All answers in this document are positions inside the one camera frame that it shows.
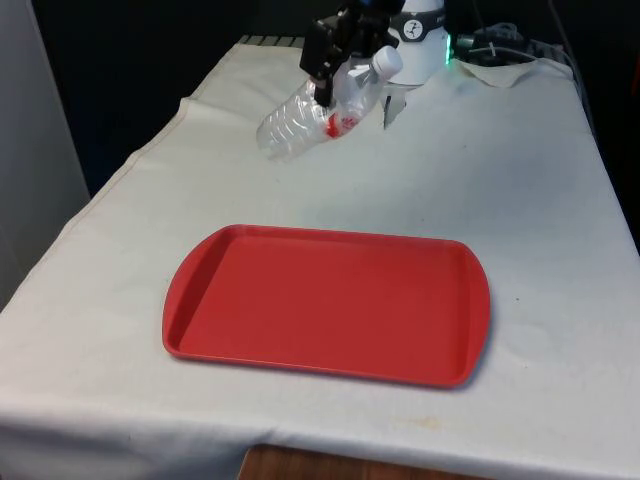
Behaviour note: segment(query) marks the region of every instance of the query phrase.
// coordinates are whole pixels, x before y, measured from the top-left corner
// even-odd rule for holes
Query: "gray wall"
[[[0,309],[88,200],[28,0],[0,0]]]

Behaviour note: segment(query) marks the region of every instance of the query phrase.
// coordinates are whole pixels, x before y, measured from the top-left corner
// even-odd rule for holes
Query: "red label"
[[[358,120],[353,117],[340,118],[337,113],[329,117],[327,122],[327,135],[331,138],[338,138],[348,133],[358,124]]]

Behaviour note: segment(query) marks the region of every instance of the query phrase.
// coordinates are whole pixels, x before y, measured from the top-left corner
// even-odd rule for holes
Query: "white tablecloth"
[[[498,479],[640,478],[640,261],[571,80],[538,65],[498,89],[452,65],[387,132],[377,111],[270,163],[255,129],[303,80],[299,52],[235,47],[2,312],[3,478],[226,479],[263,442]],[[173,273],[234,223],[465,242],[493,303],[474,378],[444,391],[172,358]]]

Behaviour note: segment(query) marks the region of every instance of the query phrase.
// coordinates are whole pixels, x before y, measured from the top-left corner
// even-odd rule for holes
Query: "white bottle cap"
[[[387,45],[376,52],[371,65],[382,80],[389,80],[402,70],[402,58],[395,48]]]

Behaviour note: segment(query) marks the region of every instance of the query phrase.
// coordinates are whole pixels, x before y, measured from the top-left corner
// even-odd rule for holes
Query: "plastic bottle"
[[[289,159],[345,135],[373,109],[387,81],[401,69],[400,55],[392,47],[380,49],[368,65],[345,62],[334,76],[329,108],[314,100],[315,84],[307,80],[263,120],[258,146],[270,159]]]

